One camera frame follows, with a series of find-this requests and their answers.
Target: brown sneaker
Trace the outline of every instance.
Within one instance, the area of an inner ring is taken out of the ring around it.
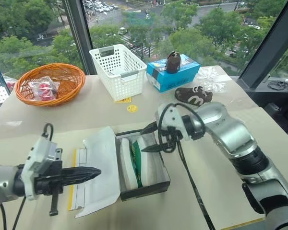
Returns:
[[[175,91],[175,98],[184,103],[201,106],[206,102],[211,102],[212,92],[204,91],[202,86],[194,88],[178,88]]]

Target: wicker basket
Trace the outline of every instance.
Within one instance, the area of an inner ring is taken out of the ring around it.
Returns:
[[[34,95],[29,82],[49,76],[60,82],[57,98],[50,101],[33,101]],[[17,82],[16,95],[22,102],[35,106],[56,106],[72,100],[83,87],[85,74],[76,66],[55,63],[38,67],[25,73]]]

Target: table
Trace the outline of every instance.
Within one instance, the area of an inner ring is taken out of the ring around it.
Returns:
[[[214,93],[213,101],[223,103],[230,111],[257,107],[220,66],[201,69],[203,74],[214,73],[216,81],[226,84],[228,92]],[[195,78],[186,87],[198,84],[201,81]],[[160,94],[145,79],[143,93],[132,97],[132,104],[139,109],[133,114],[127,111],[129,104],[113,103],[98,76],[87,76],[79,95],[73,101],[55,108],[26,105],[12,92],[0,108],[0,138],[39,133],[46,122],[51,122],[56,132],[64,132],[152,120],[161,103],[173,101],[174,91]]]
[[[288,180],[288,161],[283,161],[284,158],[288,159],[288,136],[220,67],[213,68],[218,73],[215,78],[225,82],[228,90],[226,93],[214,93],[213,100],[225,104],[232,116],[245,122],[264,153],[273,159]],[[195,84],[198,84],[198,80],[189,85]],[[129,104],[113,103],[97,76],[87,77],[85,87],[74,101],[56,108],[30,107],[19,102],[12,93],[0,109],[0,163],[23,163],[27,150],[37,139],[36,134],[40,134],[45,122],[52,122],[55,127],[54,141],[59,144],[58,147],[64,148],[64,166],[71,166],[71,149],[79,148],[81,140],[96,132],[97,127],[110,125],[115,132],[143,128],[152,121],[160,103],[173,100],[173,93],[171,90],[159,94],[145,82],[144,93],[132,97],[132,104],[139,107],[139,111],[134,114],[127,112]],[[208,135],[195,142],[183,143],[183,148],[192,176],[216,229],[263,217],[249,206],[240,186],[241,180]],[[78,227],[207,229],[178,154],[163,154],[163,158],[171,177],[171,185],[166,193],[126,202],[118,201],[93,215],[76,220],[73,219],[72,212],[66,211],[68,193],[60,196],[60,214],[54,218],[48,217],[50,197],[40,197],[25,205],[19,222],[20,229],[31,229],[33,226],[36,229],[49,230]],[[8,218],[12,216],[10,223],[20,202],[17,200],[5,204]],[[24,218],[26,215],[30,217],[29,220]]]

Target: white plastic basket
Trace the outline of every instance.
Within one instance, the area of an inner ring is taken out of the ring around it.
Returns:
[[[124,45],[90,50],[97,74],[114,101],[142,93],[147,65]]]

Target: basket handle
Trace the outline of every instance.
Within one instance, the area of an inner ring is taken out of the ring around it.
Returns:
[[[100,56],[106,57],[114,54],[114,46],[107,46],[98,49]]]
[[[120,77],[121,77],[121,81],[122,82],[127,82],[127,81],[131,81],[131,80],[134,80],[138,77],[138,74],[139,73],[139,70],[136,69],[136,70],[132,70],[132,71],[129,71],[129,72],[126,72],[126,73],[121,73],[120,74]]]

